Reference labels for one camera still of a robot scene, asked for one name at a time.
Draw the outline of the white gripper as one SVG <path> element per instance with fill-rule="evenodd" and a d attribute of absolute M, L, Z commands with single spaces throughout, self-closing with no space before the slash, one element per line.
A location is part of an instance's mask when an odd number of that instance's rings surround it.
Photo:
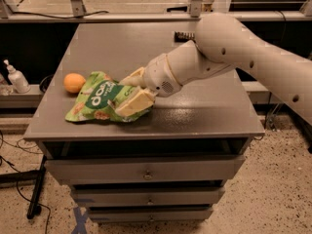
<path fill-rule="evenodd" d="M 148 88 L 142 89 L 136 87 L 135 90 L 116 107 L 115 113 L 121 117 L 132 116 L 149 108 L 154 104 L 156 94 L 158 97 L 167 98 L 179 92 L 182 88 L 172 73 L 167 54 L 162 54 L 154 58 L 144 68 L 138 68 L 132 74 L 121 80 L 120 84 L 125 86 L 145 85 Z"/>

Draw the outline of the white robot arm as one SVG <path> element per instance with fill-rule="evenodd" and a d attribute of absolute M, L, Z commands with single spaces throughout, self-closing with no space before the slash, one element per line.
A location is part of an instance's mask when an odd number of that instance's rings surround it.
<path fill-rule="evenodd" d="M 201 18 L 193 40 L 154 58 L 120 83 L 147 88 L 165 98 L 194 80 L 213 78 L 236 67 L 312 124 L 312 61 L 265 42 L 222 13 Z"/>

